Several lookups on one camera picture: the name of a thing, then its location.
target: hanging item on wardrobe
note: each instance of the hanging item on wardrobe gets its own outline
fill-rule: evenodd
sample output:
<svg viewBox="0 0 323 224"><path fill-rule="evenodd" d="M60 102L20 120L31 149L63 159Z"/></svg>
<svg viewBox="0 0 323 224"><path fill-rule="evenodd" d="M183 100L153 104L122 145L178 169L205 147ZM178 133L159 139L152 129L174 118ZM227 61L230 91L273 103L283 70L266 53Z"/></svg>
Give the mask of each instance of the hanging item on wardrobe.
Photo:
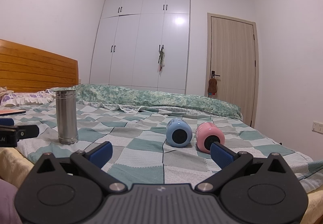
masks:
<svg viewBox="0 0 323 224"><path fill-rule="evenodd" d="M163 49L164 49L164 45L159 50L159 59L158 59L159 72L161 72L161 70L163 69L163 60L164 60L164 56L165 56Z"/></svg>

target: blue gripper pad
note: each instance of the blue gripper pad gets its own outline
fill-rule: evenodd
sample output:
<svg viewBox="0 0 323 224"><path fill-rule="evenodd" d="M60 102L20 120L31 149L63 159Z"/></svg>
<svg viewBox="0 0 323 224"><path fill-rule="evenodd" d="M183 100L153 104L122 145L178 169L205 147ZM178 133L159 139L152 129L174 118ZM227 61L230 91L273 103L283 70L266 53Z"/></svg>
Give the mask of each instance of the blue gripper pad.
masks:
<svg viewBox="0 0 323 224"><path fill-rule="evenodd" d="M113 154L112 144L109 141L103 142L90 152L87 152L87 159L99 168L102 168Z"/></svg>
<svg viewBox="0 0 323 224"><path fill-rule="evenodd" d="M239 157L237 153L229 150L218 142L212 143L210 154L213 161L222 169Z"/></svg>
<svg viewBox="0 0 323 224"><path fill-rule="evenodd" d="M12 118L0 118L0 126L13 126L14 124Z"/></svg>

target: purple floral pillowcase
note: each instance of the purple floral pillowcase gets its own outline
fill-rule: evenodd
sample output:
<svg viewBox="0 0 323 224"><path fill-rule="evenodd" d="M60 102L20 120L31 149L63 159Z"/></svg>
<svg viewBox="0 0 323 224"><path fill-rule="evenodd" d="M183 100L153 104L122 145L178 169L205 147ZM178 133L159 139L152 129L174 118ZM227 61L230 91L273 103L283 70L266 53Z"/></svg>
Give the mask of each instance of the purple floral pillowcase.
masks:
<svg viewBox="0 0 323 224"><path fill-rule="evenodd" d="M0 107L27 105L27 104L46 104L52 102L54 97L49 93L11 93L2 96Z"/></svg>

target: checkered bedsheet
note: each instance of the checkered bedsheet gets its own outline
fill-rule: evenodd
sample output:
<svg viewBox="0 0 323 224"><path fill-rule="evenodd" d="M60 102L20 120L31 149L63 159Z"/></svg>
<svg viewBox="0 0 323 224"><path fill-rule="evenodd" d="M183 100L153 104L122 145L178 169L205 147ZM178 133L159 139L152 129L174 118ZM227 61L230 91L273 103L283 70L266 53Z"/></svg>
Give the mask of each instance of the checkered bedsheet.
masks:
<svg viewBox="0 0 323 224"><path fill-rule="evenodd" d="M36 124L40 135L35 139L20 140L17 149L35 163L44 152L56 157L68 157L78 149L90 150L110 141L113 157L102 170L124 182L133 183L197 183L220 170L210 155L196 147L193 134L185 148L171 147L166 141L166 125L174 117L185 120L195 133L205 121L215 123L225 135L225 146L234 152L245 150L254 157L280 153L306 192L323 184L323 162L313 160L297 151L276 143L238 119L211 115L179 114L162 109L146 109L137 113L111 111L90 105L77 104L79 141L62 145L58 141L55 102L44 105L20 106L26 114L7 116L15 124Z"/></svg>

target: blue cup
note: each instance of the blue cup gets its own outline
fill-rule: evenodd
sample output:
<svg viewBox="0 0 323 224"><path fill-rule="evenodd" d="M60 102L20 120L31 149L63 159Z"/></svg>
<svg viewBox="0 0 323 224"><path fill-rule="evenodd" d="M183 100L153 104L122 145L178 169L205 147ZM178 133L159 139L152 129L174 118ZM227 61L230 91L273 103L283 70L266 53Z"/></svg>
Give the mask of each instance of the blue cup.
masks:
<svg viewBox="0 0 323 224"><path fill-rule="evenodd" d="M180 118L173 118L166 126L167 142L176 148L183 148L192 140L192 129Z"/></svg>

